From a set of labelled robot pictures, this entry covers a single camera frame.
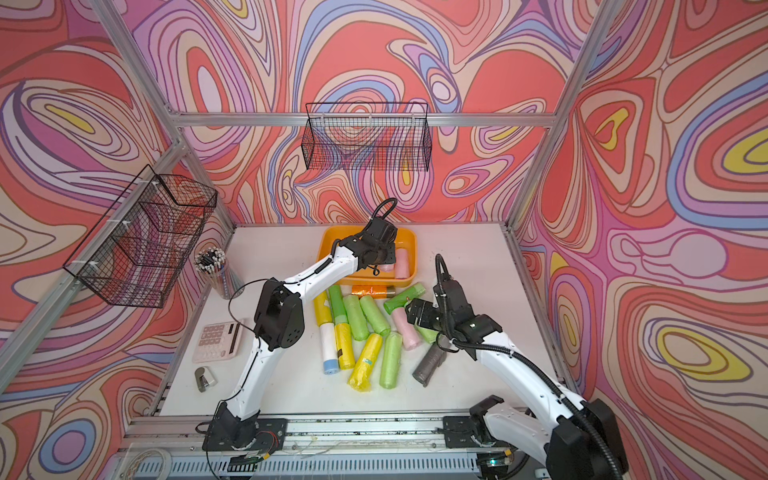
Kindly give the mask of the grey trash bag roll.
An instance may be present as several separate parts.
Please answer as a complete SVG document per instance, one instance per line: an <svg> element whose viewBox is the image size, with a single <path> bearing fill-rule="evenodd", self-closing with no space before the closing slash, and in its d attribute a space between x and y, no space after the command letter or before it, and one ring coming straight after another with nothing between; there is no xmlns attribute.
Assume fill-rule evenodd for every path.
<svg viewBox="0 0 768 480"><path fill-rule="evenodd" d="M448 348L440 343L433 343L412 371L413 379L422 387L427 387L437 369L444 363Z"/></svg>

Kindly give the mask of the orange plastic storage box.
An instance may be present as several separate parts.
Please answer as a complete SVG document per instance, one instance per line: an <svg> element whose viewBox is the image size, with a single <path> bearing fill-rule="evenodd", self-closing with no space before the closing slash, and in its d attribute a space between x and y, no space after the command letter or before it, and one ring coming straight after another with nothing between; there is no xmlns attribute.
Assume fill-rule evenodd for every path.
<svg viewBox="0 0 768 480"><path fill-rule="evenodd" d="M362 225L335 225L327 228L319 245L317 259L332 254L332 247L345 245L362 257L353 259L359 267L338 281L340 285L384 285L404 288L412 283L418 272L418 241L412 229L399 227L396 238L384 245L368 245L362 240L350 240L363 230Z"/></svg>

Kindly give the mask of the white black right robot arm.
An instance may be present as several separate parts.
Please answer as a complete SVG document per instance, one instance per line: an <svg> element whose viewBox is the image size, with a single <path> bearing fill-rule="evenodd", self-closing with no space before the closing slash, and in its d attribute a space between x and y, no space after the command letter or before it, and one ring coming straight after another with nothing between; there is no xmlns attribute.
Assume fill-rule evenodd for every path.
<svg viewBox="0 0 768 480"><path fill-rule="evenodd" d="M477 314L453 279L434 287L436 301L410 301L410 324L438 333L458 351L493 372L533 413L481 403L479 423L491 438L526 453L552 479L621 479L629 470L615 414L601 400L587 401L526 357L486 314Z"/></svg>

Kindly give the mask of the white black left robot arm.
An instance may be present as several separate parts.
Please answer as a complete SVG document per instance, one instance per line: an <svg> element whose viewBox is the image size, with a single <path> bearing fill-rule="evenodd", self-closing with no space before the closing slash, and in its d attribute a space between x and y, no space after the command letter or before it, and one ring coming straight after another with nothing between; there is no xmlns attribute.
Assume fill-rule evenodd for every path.
<svg viewBox="0 0 768 480"><path fill-rule="evenodd" d="M336 241L331 253L285 280L264 281L254 314L254 341L233 394L221 400L208 422L205 452L255 450L262 400L285 350L305 331L304 304L338 281L369 267L394 262L398 228L376 216Z"/></svg>

